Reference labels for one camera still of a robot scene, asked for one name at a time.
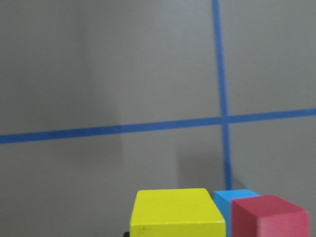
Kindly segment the red wooden block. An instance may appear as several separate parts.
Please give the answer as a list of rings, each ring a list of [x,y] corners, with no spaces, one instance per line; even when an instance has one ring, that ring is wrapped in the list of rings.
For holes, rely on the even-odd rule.
[[[310,214],[274,195],[232,201],[233,237],[309,237]]]

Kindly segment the blue wooden block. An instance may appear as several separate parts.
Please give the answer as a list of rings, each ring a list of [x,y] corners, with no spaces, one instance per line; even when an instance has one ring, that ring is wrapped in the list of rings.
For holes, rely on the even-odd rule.
[[[260,196],[258,193],[248,190],[248,189],[239,189],[239,190],[223,190],[223,191],[214,191],[213,200],[224,217],[226,223],[226,236],[231,237],[232,230],[232,214],[231,214],[231,203],[234,199],[238,198],[252,198]]]

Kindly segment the yellow wooden block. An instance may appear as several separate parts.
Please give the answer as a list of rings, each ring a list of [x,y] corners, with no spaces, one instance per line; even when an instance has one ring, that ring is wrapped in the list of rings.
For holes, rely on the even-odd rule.
[[[139,190],[131,237],[224,237],[224,217],[205,188]]]

